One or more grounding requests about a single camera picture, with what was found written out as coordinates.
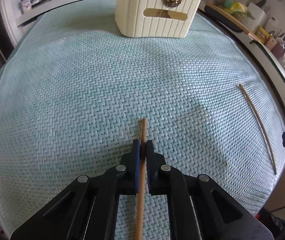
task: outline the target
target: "chopstick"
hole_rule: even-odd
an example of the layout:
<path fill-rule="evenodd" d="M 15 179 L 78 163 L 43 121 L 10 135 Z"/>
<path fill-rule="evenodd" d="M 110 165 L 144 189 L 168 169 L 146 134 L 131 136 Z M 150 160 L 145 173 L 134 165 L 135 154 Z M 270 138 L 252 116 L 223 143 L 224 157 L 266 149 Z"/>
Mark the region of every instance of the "chopstick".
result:
<path fill-rule="evenodd" d="M 146 138 L 147 120 L 142 119 L 141 129 L 141 144 L 140 144 L 140 162 L 139 162 L 139 190 L 137 195 L 137 216 L 136 216 L 136 236 L 135 240 L 142 239 L 142 220 L 144 212 L 145 201 L 145 174 L 146 174 L 146 153 L 145 144 Z"/>
<path fill-rule="evenodd" d="M 270 144 L 270 141 L 269 141 L 269 138 L 268 138 L 267 131 L 265 130 L 264 125 L 263 125 L 263 123 L 262 123 L 262 120 L 261 120 L 261 118 L 260 118 L 260 116 L 259 116 L 259 114 L 258 114 L 258 112 L 257 112 L 257 110 L 256 110 L 256 108 L 255 108 L 255 106 L 254 106 L 254 104 L 253 104 L 253 102 L 251 101 L 251 99 L 250 99 L 250 97 L 249 97 L 247 91 L 244 89 L 244 87 L 242 86 L 242 84 L 239 84 L 238 86 L 239 86 L 239 88 L 240 88 L 242 94 L 244 95 L 245 99 L 247 100 L 247 102 L 248 102 L 249 105 L 251 106 L 251 109 L 252 109 L 252 111 L 254 112 L 254 114 L 255 114 L 255 116 L 256 116 L 256 118 L 257 118 L 257 120 L 258 120 L 258 123 L 260 124 L 260 127 L 261 127 L 261 129 L 262 129 L 262 133 L 263 133 L 263 135 L 264 135 L 264 137 L 265 137 L 265 139 L 266 139 L 266 141 L 267 141 L 267 145 L 268 145 L 268 148 L 269 148 L 269 150 L 270 150 L 271 161 L 272 161 L 272 167 L 273 167 L 274 175 L 276 175 L 276 174 L 277 174 L 277 167 L 276 167 L 276 163 L 275 163 L 275 161 L 274 161 L 274 155 L 273 155 L 273 151 L 272 151 L 272 148 L 271 148 L 271 144 Z"/>

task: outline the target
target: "white storage box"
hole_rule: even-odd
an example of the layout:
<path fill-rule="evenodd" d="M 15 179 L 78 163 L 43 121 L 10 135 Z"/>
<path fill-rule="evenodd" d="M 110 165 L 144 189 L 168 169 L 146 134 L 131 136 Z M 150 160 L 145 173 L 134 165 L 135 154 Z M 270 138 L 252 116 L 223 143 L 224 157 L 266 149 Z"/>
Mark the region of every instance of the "white storage box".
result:
<path fill-rule="evenodd" d="M 128 37 L 184 38 L 200 0 L 116 0 L 115 20 Z"/>
<path fill-rule="evenodd" d="M 264 27 L 268 20 L 267 14 L 254 3 L 250 3 L 248 6 L 248 11 L 255 18 L 254 20 L 249 17 L 244 17 L 242 23 L 253 33 L 257 33 L 259 26 Z"/>

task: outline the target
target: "woven fabric surface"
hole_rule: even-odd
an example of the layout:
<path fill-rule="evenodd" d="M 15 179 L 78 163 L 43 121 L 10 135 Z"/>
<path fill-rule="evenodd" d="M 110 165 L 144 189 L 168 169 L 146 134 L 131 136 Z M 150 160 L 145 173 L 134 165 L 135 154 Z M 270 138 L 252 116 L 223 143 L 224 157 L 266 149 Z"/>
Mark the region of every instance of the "woven fabric surface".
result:
<path fill-rule="evenodd" d="M 119 163 L 148 120 L 155 152 L 208 174 L 252 214 L 285 164 L 282 118 L 235 43 L 199 15 L 184 39 L 127 38 L 115 0 L 46 13 L 0 75 L 0 221 L 10 235 L 80 174 Z M 268 133 L 278 174 L 242 83 Z M 116 239 L 132 238 L 135 197 L 121 196 Z M 145 195 L 145 239 L 169 239 L 165 196 Z"/>

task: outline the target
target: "black clamp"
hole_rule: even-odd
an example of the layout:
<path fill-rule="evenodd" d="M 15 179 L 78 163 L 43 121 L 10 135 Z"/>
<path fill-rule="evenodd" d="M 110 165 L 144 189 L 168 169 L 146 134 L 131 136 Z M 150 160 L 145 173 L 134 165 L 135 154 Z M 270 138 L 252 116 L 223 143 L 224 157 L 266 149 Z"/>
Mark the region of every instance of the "black clamp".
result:
<path fill-rule="evenodd" d="M 140 142 L 103 175 L 81 175 L 15 230 L 11 240 L 113 240 L 119 195 L 138 191 Z M 146 142 L 148 189 L 167 195 L 171 240 L 273 239 L 209 176 L 184 175 Z"/>

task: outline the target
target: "floor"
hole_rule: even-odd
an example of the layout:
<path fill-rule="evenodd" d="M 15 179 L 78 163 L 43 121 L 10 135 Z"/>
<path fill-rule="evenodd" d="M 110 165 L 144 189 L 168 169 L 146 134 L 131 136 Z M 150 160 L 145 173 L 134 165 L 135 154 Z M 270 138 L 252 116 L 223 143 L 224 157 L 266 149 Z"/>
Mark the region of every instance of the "floor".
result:
<path fill-rule="evenodd" d="M 268 211 L 272 211 L 285 206 L 285 168 L 282 175 L 274 188 L 271 196 L 267 200 L 264 207 Z M 285 208 L 272 213 L 274 216 L 285 220 Z"/>

